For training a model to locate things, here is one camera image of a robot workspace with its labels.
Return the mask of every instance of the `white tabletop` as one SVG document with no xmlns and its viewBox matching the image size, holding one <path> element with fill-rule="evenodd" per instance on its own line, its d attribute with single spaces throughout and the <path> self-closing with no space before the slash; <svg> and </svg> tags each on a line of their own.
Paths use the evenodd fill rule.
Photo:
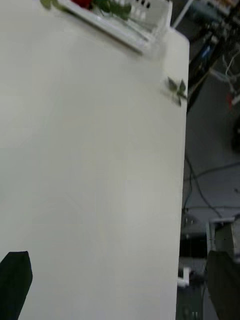
<svg viewBox="0 0 240 320">
<path fill-rule="evenodd" d="M 147 60 L 38 1 L 0 6 L 0 259 L 30 255 L 20 320 L 173 320 L 189 44 Z"/>
</svg>

